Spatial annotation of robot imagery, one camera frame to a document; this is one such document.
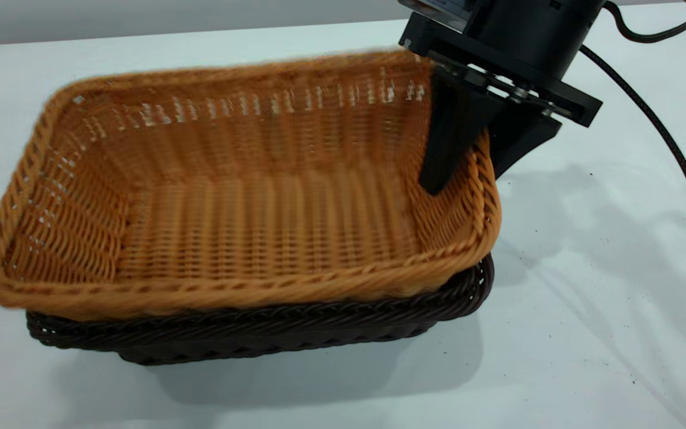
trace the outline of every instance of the black cylindrical motor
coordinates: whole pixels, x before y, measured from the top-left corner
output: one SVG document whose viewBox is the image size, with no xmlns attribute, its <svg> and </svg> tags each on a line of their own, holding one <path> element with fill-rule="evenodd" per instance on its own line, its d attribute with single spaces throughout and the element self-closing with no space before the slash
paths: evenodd
<svg viewBox="0 0 686 429">
<path fill-rule="evenodd" d="M 563 78 L 605 0 L 476 0 L 466 36 Z"/>
</svg>

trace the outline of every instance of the dark brown wicker basket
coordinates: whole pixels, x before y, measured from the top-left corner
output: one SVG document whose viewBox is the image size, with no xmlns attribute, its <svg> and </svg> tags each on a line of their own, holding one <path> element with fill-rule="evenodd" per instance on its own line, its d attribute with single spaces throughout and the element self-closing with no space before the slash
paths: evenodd
<svg viewBox="0 0 686 429">
<path fill-rule="evenodd" d="M 487 256 L 435 293 L 410 299 L 277 305 L 118 322 L 77 322 L 28 312 L 27 325 L 30 335 L 47 346 L 114 351 L 141 365 L 253 358 L 414 337 L 438 321 L 473 313 L 487 298 L 493 279 L 494 264 Z"/>
</svg>

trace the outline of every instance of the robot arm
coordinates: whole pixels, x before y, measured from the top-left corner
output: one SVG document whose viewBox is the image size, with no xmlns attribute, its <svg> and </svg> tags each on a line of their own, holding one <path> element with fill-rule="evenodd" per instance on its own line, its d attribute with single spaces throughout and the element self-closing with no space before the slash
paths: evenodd
<svg viewBox="0 0 686 429">
<path fill-rule="evenodd" d="M 420 183 L 441 192 L 488 129 L 497 176 L 602 102 L 561 81 L 605 0 L 400 0 L 416 12 L 400 44 L 438 63 Z"/>
</svg>

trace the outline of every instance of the basket rim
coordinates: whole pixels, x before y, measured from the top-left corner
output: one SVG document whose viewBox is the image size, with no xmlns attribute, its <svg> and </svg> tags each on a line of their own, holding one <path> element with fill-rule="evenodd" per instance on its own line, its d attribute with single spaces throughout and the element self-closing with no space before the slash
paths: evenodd
<svg viewBox="0 0 686 429">
<path fill-rule="evenodd" d="M 432 70 L 433 63 L 429 60 L 421 59 L 409 51 L 400 52 L 368 52 L 368 54 L 350 54 L 332 57 L 318 57 L 312 60 L 301 62 L 287 62 L 275 64 L 273 66 L 282 70 L 288 79 L 296 79 L 299 73 L 314 71 L 324 73 L 351 66 L 371 66 L 376 63 L 381 66 L 393 65 L 398 63 L 419 63 L 421 66 Z M 40 114 L 35 129 L 24 150 L 17 168 L 12 174 L 11 182 L 7 192 L 0 203 L 0 304 L 5 307 L 25 307 L 35 312 L 43 312 L 52 315 L 68 315 L 81 318 L 87 305 L 96 303 L 97 296 L 111 296 L 124 293 L 139 293 L 139 286 L 130 286 L 126 283 L 112 282 L 80 282 L 65 284 L 62 282 L 28 282 L 13 279 L 8 276 L 3 267 L 2 261 L 5 253 L 14 239 L 17 225 L 21 222 L 22 210 L 14 210 L 14 207 L 24 206 L 24 202 L 35 191 L 36 180 L 24 180 L 23 177 L 35 177 L 38 171 L 46 162 L 49 142 L 54 135 L 54 127 L 60 119 L 65 109 L 74 103 L 74 100 L 89 94 L 102 95 L 107 92 L 125 91 L 139 86 L 166 86 L 182 85 L 205 82 L 228 82 L 231 79 L 244 79 L 245 77 L 258 77 L 265 75 L 266 65 L 244 66 L 240 68 L 188 68 L 169 71 L 146 71 L 145 73 L 128 73 L 118 76 L 104 76 L 84 79 L 73 84 L 67 85 L 53 95 Z M 471 160 L 487 164 L 487 168 L 493 172 L 490 158 L 488 158 L 488 134 L 481 136 L 478 143 L 479 151 L 468 154 Z M 484 185 L 484 212 L 487 214 L 484 230 L 490 231 L 491 243 L 496 241 L 500 230 L 501 204 L 499 203 L 496 184 L 493 176 L 485 178 Z M 200 304 L 204 299 L 213 301 L 220 291 L 227 288 L 244 288 L 247 285 L 255 288 L 266 288 L 274 285 L 271 290 L 267 290 L 267 295 L 283 295 L 282 288 L 289 285 L 301 285 L 304 288 L 330 288 L 331 283 L 347 290 L 355 285 L 351 282 L 340 282 L 343 277 L 356 278 L 355 283 L 360 284 L 368 281 L 377 281 L 383 278 L 398 277 L 398 272 L 411 266 L 422 266 L 433 263 L 441 267 L 442 271 L 450 268 L 453 272 L 478 263 L 485 255 L 475 255 L 467 252 L 476 247 L 478 233 L 474 231 L 471 237 L 457 242 L 450 246 L 435 250 L 428 250 L 414 256 L 409 256 L 403 260 L 390 260 L 374 263 L 367 266 L 351 267 L 346 269 L 333 269 L 329 272 L 314 274 L 293 274 L 272 277 L 271 279 L 224 279 L 224 280 L 200 280 L 198 288 L 185 288 L 186 280 L 158 278 L 150 279 L 145 282 L 146 299 L 136 300 L 136 304 L 126 307 L 124 314 L 147 314 L 147 315 L 168 315 L 175 310 L 161 310 L 160 312 L 149 312 L 145 302 L 160 301 L 161 296 L 169 296 L 172 293 L 172 285 L 177 285 L 176 293 L 184 292 L 189 296 L 180 304 L 180 307 L 202 307 Z M 436 284 L 441 284 L 448 280 L 450 275 L 444 275 L 441 279 L 436 279 Z M 92 309 L 92 314 L 98 313 L 111 314 L 112 309 Z M 84 320 L 97 320 L 95 316 L 87 316 Z"/>
</svg>

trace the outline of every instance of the basket bottom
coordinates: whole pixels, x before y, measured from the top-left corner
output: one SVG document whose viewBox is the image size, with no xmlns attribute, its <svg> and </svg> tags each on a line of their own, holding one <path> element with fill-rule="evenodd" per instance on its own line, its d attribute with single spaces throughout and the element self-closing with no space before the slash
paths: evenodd
<svg viewBox="0 0 686 429">
<path fill-rule="evenodd" d="M 172 363 L 197 362 L 210 359 L 257 358 L 264 354 L 284 351 L 312 350 L 335 347 L 344 344 L 385 342 L 416 337 L 425 333 L 438 321 L 421 324 L 374 327 L 370 329 L 336 329 L 330 332 L 296 332 L 271 338 L 233 338 L 226 340 L 205 340 L 181 342 L 148 347 L 133 347 L 118 352 L 131 363 L 145 366 L 169 365 Z"/>
<path fill-rule="evenodd" d="M 409 199 L 387 165 L 246 173 L 130 196 L 115 282 L 270 279 L 419 253 Z"/>
<path fill-rule="evenodd" d="M 440 290 L 408 299 L 221 309 L 114 322 L 79 322 L 27 312 L 30 335 L 59 348 L 117 352 L 141 365 L 254 358 L 282 351 L 414 337 L 438 321 L 473 313 L 494 280 L 487 256 Z"/>
</svg>

